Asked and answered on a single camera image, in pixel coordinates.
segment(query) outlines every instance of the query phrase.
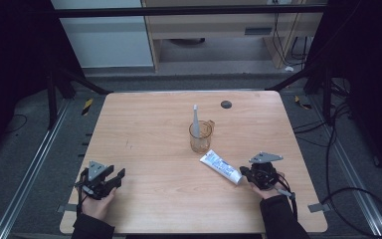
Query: floor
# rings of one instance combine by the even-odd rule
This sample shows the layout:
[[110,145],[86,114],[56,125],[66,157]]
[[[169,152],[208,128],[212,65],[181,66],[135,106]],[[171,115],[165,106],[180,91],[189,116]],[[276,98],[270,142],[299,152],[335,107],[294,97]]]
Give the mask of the floor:
[[[290,61],[299,62],[292,55],[300,53],[301,42],[298,41],[293,54],[287,56]],[[300,70],[299,65],[293,66],[293,72],[285,70],[285,67],[276,69],[263,41],[257,38],[206,39],[202,44],[192,44],[189,40],[164,41],[160,60],[157,72],[128,71],[121,76],[92,76],[89,80],[116,92],[262,90]],[[318,197],[327,195],[324,172],[328,168],[331,190],[362,186],[382,198],[382,167],[374,165],[372,153],[350,111],[339,115],[336,121],[338,138],[330,153],[327,153],[327,144],[333,128],[320,126],[301,132],[322,120],[319,107],[321,92],[306,96],[302,90],[303,83],[304,80],[295,82],[282,90],[281,96]],[[51,137],[50,148],[41,148],[44,138],[49,136],[46,92],[39,92],[18,103],[16,114],[2,137],[0,222],[11,208],[11,201],[18,199],[16,201],[21,203],[12,210],[14,220],[7,224],[10,238],[68,238],[59,231],[62,213],[58,208],[68,201],[104,101],[104,96],[78,84],[74,87],[77,95],[73,100],[63,100],[58,96],[59,108],[66,110],[61,112],[64,120]],[[312,109],[297,104],[295,96],[306,100]],[[91,110],[87,116],[82,116],[84,104],[90,98],[94,100]],[[333,97],[333,103],[338,107],[344,104],[344,99]],[[38,151],[43,161],[35,164],[38,170],[34,171],[30,166]],[[31,184],[23,183],[26,175],[31,176]],[[15,198],[14,195],[22,190],[28,192],[24,198]],[[364,195],[344,192],[336,196],[334,202],[344,217],[363,231],[371,233],[374,221],[382,222],[382,207],[377,203],[373,203],[376,207],[369,207],[371,203]],[[377,209],[379,217],[368,219],[366,214],[371,210],[377,215],[374,209]],[[311,235],[312,238],[365,238],[347,226],[335,211],[325,212],[325,215],[329,228],[324,233]]]

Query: person's left hand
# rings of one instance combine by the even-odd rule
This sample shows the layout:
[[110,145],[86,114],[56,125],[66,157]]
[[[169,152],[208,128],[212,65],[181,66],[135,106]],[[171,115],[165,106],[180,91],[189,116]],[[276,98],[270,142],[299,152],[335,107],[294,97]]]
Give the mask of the person's left hand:
[[90,197],[86,197],[85,193],[83,195],[83,213],[87,216],[93,217],[100,221],[103,221],[107,215],[107,209],[110,203],[113,201],[116,195],[116,187],[114,187],[110,194],[107,197],[102,198],[101,200],[95,200]]

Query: metal track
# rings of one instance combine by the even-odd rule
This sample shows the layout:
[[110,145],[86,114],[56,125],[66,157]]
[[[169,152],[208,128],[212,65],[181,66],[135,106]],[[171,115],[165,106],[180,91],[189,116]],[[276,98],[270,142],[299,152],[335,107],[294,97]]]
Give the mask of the metal track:
[[[308,97],[312,102],[312,105],[318,116],[323,119],[320,107],[321,103],[314,97]],[[324,128],[328,136],[331,136],[330,127],[326,125]],[[337,161],[339,162],[349,185],[366,190],[365,184],[362,182],[362,179],[350,162],[350,159],[346,154],[342,144],[340,143],[339,138],[336,139],[336,142],[333,145],[333,149],[336,153]],[[374,200],[371,198],[371,196],[365,193],[354,192],[354,195],[367,220],[368,225],[371,228],[371,231],[374,233],[374,235],[382,235],[382,215],[378,210]]]
[[69,100],[63,100],[60,111],[58,112],[58,119],[55,123],[55,126],[48,130],[43,139],[42,143],[39,146],[39,149],[34,156],[29,169],[26,172],[23,180],[20,183],[20,186],[17,189],[14,197],[11,200],[8,208],[6,209],[4,215],[0,220],[0,239],[6,239],[11,231],[12,226],[14,225],[15,220],[17,219],[18,214],[20,213],[21,208],[26,201],[26,198],[30,192],[30,189],[33,183],[36,180],[37,175],[39,174],[40,168],[42,167],[43,162],[46,159],[46,155],[49,152],[49,149],[52,146],[52,143],[57,135],[62,121],[64,120],[67,109],[70,105]]

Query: hand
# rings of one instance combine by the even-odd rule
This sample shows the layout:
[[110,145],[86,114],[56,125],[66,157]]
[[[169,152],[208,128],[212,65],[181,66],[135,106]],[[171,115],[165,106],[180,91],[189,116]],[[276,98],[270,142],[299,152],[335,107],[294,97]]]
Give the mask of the hand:
[[107,197],[101,200],[95,200],[91,197],[87,197],[85,193],[83,195],[83,213],[87,216],[93,217],[100,221],[103,221],[107,215],[107,210],[110,203],[113,201],[116,194],[116,187],[114,187]]
[[[282,177],[285,178],[285,175],[282,172],[278,172],[278,174],[280,175],[279,180],[281,180]],[[281,195],[277,191],[277,189],[285,190],[285,188],[279,182],[275,184],[275,188],[272,188],[270,190],[260,190],[260,188],[256,186],[256,184],[254,184],[253,182],[250,182],[250,186],[251,186],[251,189],[253,189],[253,191],[259,194],[263,199],[268,199],[274,196]]]

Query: white toothpaste tube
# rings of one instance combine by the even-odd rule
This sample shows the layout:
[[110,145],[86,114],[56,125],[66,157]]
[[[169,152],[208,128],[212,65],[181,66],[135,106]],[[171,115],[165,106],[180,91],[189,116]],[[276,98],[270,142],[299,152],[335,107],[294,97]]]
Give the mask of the white toothpaste tube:
[[225,160],[222,159],[216,152],[212,149],[208,151],[204,156],[200,159],[201,162],[215,169],[217,172],[234,182],[235,184],[239,184],[243,175],[241,172],[237,171],[233,166],[229,165]]

